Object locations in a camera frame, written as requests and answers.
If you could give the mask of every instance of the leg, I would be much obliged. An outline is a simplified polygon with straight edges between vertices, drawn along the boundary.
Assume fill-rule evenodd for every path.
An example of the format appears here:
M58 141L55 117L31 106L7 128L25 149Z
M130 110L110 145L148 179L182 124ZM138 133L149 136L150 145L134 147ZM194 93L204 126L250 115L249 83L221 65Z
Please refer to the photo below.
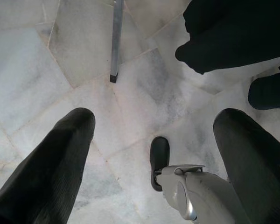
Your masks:
M118 75L119 63L119 47L122 27L124 0L114 1L114 14L113 14L113 34L112 34L112 58L111 58L111 74L110 82L116 83Z
M94 126L93 113L84 108L56 123L1 188L0 223L67 223Z
M225 109L214 135L251 223L280 224L280 143L242 111Z
M258 110L280 108L280 73L256 79L250 86L248 99Z

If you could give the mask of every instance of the marble floor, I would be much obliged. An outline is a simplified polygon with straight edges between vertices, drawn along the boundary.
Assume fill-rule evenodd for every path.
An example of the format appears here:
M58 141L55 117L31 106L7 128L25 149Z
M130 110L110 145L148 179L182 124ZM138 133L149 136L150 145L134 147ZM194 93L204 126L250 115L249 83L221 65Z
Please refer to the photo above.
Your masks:
M280 141L280 110L256 111L250 83L280 58L201 76L177 61L190 0L126 0L119 78L109 82L112 0L0 0L0 188L76 107L96 116L69 224L185 224L150 185L149 147L163 135L170 164L203 164L226 179L212 132L243 110Z

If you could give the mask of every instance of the metal rod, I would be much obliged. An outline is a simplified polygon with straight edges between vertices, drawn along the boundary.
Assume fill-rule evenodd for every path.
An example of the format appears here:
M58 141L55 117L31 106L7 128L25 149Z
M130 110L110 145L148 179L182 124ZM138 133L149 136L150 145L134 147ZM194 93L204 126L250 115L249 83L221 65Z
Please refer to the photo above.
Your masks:
M118 75L119 47L120 47L120 37L121 37L121 28L122 28L123 4L124 4L124 0L114 1L112 58L111 58L111 73L110 73L110 82L112 83L116 83L117 75Z

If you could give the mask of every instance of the black rubber tip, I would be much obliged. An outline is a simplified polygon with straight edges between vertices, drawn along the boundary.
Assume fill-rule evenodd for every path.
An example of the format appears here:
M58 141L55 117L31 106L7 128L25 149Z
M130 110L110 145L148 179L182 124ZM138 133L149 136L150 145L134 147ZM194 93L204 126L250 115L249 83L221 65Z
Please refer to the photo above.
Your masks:
M116 74L116 76L110 75L110 82L111 82L111 83L116 83L116 81L117 81L117 76L118 76L118 73Z
M160 170L169 165L170 147L167 139L156 137L150 147L151 185L156 191L162 191L162 186L157 183Z

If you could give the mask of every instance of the black fabric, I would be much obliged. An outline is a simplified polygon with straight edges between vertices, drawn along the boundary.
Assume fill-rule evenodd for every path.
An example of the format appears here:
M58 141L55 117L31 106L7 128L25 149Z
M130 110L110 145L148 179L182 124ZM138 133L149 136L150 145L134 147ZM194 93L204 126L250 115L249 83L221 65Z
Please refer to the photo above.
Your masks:
M65 224L81 181L95 118L77 108L58 121L0 190L0 221Z
M280 143L242 111L214 125L228 177L252 224L280 224Z
M175 56L201 74L280 56L280 0L192 0Z
M248 100L258 110L280 108L280 73L253 81Z
M164 137L155 137L150 145L149 161L151 165L151 185L156 191L163 191L162 186L157 182L157 175L160 170L169 166L170 146Z

